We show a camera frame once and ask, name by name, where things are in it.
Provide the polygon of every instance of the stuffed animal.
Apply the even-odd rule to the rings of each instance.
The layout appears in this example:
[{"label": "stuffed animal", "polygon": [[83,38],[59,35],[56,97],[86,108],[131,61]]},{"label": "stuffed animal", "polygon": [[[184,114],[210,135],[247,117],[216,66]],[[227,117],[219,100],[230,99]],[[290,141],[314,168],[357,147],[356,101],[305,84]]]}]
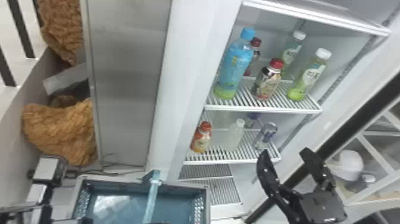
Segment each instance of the stuffed animal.
[{"label": "stuffed animal", "polygon": [[92,163],[97,156],[92,102],[86,99],[71,105],[74,99],[66,96],[55,101],[52,105],[58,108],[25,105],[22,119],[27,139],[43,153],[61,155],[71,165]]}]

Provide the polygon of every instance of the wire shelf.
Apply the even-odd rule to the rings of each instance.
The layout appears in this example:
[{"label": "wire shelf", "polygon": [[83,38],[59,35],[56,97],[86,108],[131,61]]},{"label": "wire shelf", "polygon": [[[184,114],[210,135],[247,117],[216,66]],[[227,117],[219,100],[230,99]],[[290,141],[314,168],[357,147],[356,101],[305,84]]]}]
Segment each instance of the wire shelf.
[{"label": "wire shelf", "polygon": [[391,33],[387,27],[362,18],[345,7],[318,0],[244,0],[243,5],[378,36]]},{"label": "wire shelf", "polygon": [[208,94],[204,109],[293,114],[319,114],[322,112],[322,108],[309,95],[301,101],[293,101],[286,97],[286,93],[292,83],[290,80],[282,80],[270,100],[266,102],[257,100],[250,92],[254,80],[253,77],[244,77],[240,82],[235,97],[230,100],[219,99],[211,91]]},{"label": "wire shelf", "polygon": [[[232,163],[256,163],[260,152],[252,147],[252,141],[258,132],[249,130],[245,134],[234,152],[224,150],[220,144],[210,145],[204,153],[195,153],[188,150],[184,165],[202,164],[232,164]],[[280,153],[276,146],[271,142],[267,148],[270,153],[271,161],[277,163],[281,160]]]},{"label": "wire shelf", "polygon": [[178,179],[204,179],[229,177],[232,173],[228,164],[182,166]]},{"label": "wire shelf", "polygon": [[189,183],[208,185],[210,188],[211,205],[241,203],[233,178],[192,179]]}]

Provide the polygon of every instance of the white bottle cap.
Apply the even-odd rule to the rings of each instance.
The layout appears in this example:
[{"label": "white bottle cap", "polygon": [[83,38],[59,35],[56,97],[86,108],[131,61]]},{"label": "white bottle cap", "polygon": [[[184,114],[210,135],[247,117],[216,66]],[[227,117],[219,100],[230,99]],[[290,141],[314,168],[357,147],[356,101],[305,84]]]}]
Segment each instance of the white bottle cap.
[{"label": "white bottle cap", "polygon": [[245,121],[243,119],[239,118],[239,119],[236,120],[236,125],[238,127],[244,127],[245,126]]},{"label": "white bottle cap", "polygon": [[332,56],[332,53],[325,48],[318,48],[317,52],[315,52],[315,55],[324,60],[328,60],[330,56]]},{"label": "white bottle cap", "polygon": [[296,31],[293,32],[293,37],[296,38],[296,39],[299,39],[300,41],[304,40],[304,38],[306,36],[307,35],[304,32],[300,31],[300,30],[296,30]]}]

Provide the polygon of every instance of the brown plush toy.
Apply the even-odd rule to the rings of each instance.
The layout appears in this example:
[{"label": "brown plush toy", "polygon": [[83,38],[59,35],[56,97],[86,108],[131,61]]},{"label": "brown plush toy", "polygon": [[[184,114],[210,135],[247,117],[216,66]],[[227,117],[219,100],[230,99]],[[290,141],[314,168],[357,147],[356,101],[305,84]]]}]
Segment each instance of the brown plush toy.
[{"label": "brown plush toy", "polygon": [[44,41],[72,66],[83,43],[79,0],[38,0]]},{"label": "brown plush toy", "polygon": [[[60,103],[71,104],[68,96],[56,100],[59,107],[63,107]],[[65,108],[28,104],[22,119],[28,140],[43,153],[61,155],[74,166],[85,166],[96,159],[90,99]]]}]

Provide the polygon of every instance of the plastic bottle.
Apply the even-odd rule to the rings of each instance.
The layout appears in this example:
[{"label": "plastic bottle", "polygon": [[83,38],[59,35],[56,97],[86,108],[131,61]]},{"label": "plastic bottle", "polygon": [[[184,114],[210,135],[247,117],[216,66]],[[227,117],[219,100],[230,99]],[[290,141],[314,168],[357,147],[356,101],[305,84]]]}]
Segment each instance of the plastic bottle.
[{"label": "plastic bottle", "polygon": [[261,69],[251,88],[254,98],[266,101],[272,97],[280,82],[280,69],[283,65],[281,59],[272,58],[270,64]]},{"label": "plastic bottle", "polygon": [[301,70],[295,84],[288,90],[287,96],[292,100],[302,100],[319,79],[326,68],[326,61],[332,53],[324,48],[318,48],[316,57],[311,58],[307,66]]},{"label": "plastic bottle", "polygon": [[204,153],[210,145],[210,140],[211,124],[209,122],[202,122],[200,127],[196,129],[190,148],[196,153]]},{"label": "plastic bottle", "polygon": [[219,77],[214,85],[214,95],[221,99],[232,99],[239,82],[253,58],[253,47],[250,41],[254,29],[244,28],[240,39],[234,41],[227,49],[221,62]]},{"label": "plastic bottle", "polygon": [[253,47],[254,53],[253,53],[253,59],[251,60],[249,66],[247,67],[245,73],[243,76],[250,76],[251,73],[253,72],[252,69],[254,68],[254,65],[258,62],[260,59],[261,53],[258,50],[258,48],[261,45],[261,39],[254,37],[253,40],[250,41],[251,46]]},{"label": "plastic bottle", "polygon": [[268,122],[264,124],[258,133],[258,135],[253,140],[253,147],[257,151],[263,151],[270,146],[271,138],[278,131],[278,127],[273,122]]},{"label": "plastic bottle", "polygon": [[253,128],[261,113],[248,112],[245,117],[245,128]]},{"label": "plastic bottle", "polygon": [[282,52],[280,58],[285,63],[282,68],[282,77],[286,76],[285,70],[290,66],[290,64],[295,60],[296,56],[299,54],[301,47],[303,46],[303,40],[307,36],[304,32],[296,30],[293,32],[293,37],[290,38],[285,45],[285,50]]},{"label": "plastic bottle", "polygon": [[230,152],[237,150],[240,140],[242,140],[244,133],[245,133],[245,121],[239,118],[235,123],[230,125],[228,130],[228,136],[222,142],[222,147],[226,151]]}]

